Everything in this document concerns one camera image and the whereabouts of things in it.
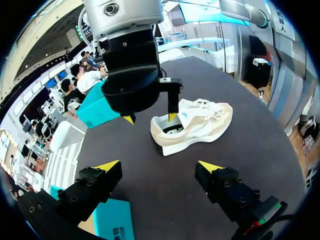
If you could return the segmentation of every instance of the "man in white shirt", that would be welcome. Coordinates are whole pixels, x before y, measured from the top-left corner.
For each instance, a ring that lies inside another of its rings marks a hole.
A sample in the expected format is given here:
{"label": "man in white shirt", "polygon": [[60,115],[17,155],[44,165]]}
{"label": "man in white shirt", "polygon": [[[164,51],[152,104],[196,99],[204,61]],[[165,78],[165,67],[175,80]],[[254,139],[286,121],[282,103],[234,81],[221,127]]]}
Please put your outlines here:
{"label": "man in white shirt", "polygon": [[78,79],[76,86],[83,94],[87,94],[94,85],[101,82],[101,78],[105,78],[108,75],[104,67],[101,67],[100,71],[85,72],[82,66],[75,64],[70,70],[71,74]]}

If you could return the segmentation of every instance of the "computer monitor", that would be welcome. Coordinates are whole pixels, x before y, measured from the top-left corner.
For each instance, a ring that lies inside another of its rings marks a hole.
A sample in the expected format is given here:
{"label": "computer monitor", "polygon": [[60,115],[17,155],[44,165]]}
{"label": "computer monitor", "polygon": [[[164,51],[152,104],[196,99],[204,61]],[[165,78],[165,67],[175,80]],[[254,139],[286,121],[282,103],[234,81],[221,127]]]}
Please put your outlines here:
{"label": "computer monitor", "polygon": [[26,145],[23,145],[21,155],[26,158],[29,155],[29,151],[30,151],[30,149]]}
{"label": "computer monitor", "polygon": [[28,133],[30,130],[31,130],[31,123],[29,123],[29,122],[26,122],[25,123],[25,125],[23,126],[23,131],[25,132],[25,133]]}
{"label": "computer monitor", "polygon": [[63,70],[63,71],[59,72],[56,76],[58,77],[59,80],[62,80],[62,79],[64,79],[67,75],[68,75],[68,74],[67,74],[66,70]]}
{"label": "computer monitor", "polygon": [[45,87],[47,89],[52,89],[54,86],[57,85],[57,81],[55,80],[55,78],[51,78],[46,84],[45,84]]}
{"label": "computer monitor", "polygon": [[267,48],[258,37],[249,35],[249,41],[251,55],[267,55]]}

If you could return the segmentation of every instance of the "screen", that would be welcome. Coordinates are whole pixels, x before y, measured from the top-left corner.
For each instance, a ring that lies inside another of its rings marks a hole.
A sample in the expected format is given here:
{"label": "screen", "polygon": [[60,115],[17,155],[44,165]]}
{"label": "screen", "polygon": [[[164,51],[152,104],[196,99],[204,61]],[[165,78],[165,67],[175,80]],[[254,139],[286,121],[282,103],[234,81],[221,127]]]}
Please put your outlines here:
{"label": "screen", "polygon": [[218,0],[211,0],[211,5],[216,7],[206,7],[188,3],[179,3],[184,20],[186,23],[192,22],[223,22],[223,23],[233,23],[250,26],[247,21],[238,20],[232,17],[225,16],[221,13],[220,5]]}
{"label": "screen", "polygon": [[186,24],[184,15],[182,14],[179,4],[175,6],[169,13],[169,18],[171,19],[172,25],[174,27]]}
{"label": "screen", "polygon": [[22,148],[22,151],[21,151],[22,156],[27,157],[29,155],[29,151],[30,151],[30,149],[27,148],[26,145],[23,145],[23,148]]}
{"label": "screen", "polygon": [[28,133],[31,130],[31,123],[26,122],[25,125],[23,126],[23,131],[25,133]]}
{"label": "screen", "polygon": [[51,78],[46,84],[46,88],[47,89],[52,89],[55,85],[57,85],[57,81],[55,80],[55,78]]}
{"label": "screen", "polygon": [[267,55],[267,48],[258,37],[249,35],[249,41],[252,55]]}
{"label": "screen", "polygon": [[56,76],[58,77],[59,80],[62,80],[62,79],[64,79],[67,75],[68,75],[68,74],[67,74],[66,70],[63,70],[63,71],[59,72]]}

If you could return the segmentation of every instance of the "light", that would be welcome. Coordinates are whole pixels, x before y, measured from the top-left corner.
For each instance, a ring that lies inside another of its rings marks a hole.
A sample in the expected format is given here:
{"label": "light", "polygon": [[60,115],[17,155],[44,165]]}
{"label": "light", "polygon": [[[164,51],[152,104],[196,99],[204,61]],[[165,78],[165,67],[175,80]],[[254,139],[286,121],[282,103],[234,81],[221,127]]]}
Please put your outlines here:
{"label": "light", "polygon": [[33,96],[33,93],[31,90],[29,90],[24,96],[23,96],[23,102],[26,104]]}
{"label": "light", "polygon": [[70,67],[71,65],[72,65],[72,61],[69,61],[69,62],[67,62],[67,63],[65,64],[65,67],[68,68],[68,67]]}
{"label": "light", "polygon": [[57,75],[58,73],[62,72],[65,69],[66,69],[66,63],[63,63],[62,65],[60,65],[59,67],[51,71],[49,73],[49,77],[52,79],[55,75]]}
{"label": "light", "polygon": [[24,103],[22,102],[22,100],[20,100],[13,109],[14,114],[18,116],[18,114],[20,113],[23,107],[24,107]]}
{"label": "light", "polygon": [[41,88],[41,82],[38,81],[33,87],[32,92],[35,94]]}
{"label": "light", "polygon": [[41,84],[45,85],[49,80],[50,80],[49,75],[47,75],[47,76],[45,76],[44,78],[41,79]]}

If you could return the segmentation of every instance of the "display screen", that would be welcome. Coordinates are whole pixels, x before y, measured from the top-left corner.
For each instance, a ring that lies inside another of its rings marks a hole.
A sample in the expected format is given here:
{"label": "display screen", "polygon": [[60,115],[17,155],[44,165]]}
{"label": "display screen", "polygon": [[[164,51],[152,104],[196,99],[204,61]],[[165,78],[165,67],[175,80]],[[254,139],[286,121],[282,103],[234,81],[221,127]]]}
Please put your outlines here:
{"label": "display screen", "polygon": [[267,55],[267,48],[264,43],[256,36],[249,35],[250,52],[252,55]]}
{"label": "display screen", "polygon": [[[202,1],[189,1],[191,3],[203,3]],[[186,23],[192,22],[223,22],[250,26],[247,21],[238,20],[225,16],[221,13],[219,0],[211,0],[212,7],[194,5],[188,3],[179,3]]]}
{"label": "display screen", "polygon": [[180,9],[179,4],[175,6],[169,13],[169,18],[171,19],[172,25],[174,27],[186,24],[184,15],[182,14],[182,11]]}
{"label": "display screen", "polygon": [[62,79],[64,79],[67,75],[68,75],[68,74],[67,74],[66,70],[63,70],[63,71],[59,72],[56,76],[58,77],[59,80],[62,80]]}
{"label": "display screen", "polygon": [[52,89],[55,85],[57,85],[57,81],[55,80],[55,78],[51,78],[46,84],[46,88],[47,89]]}

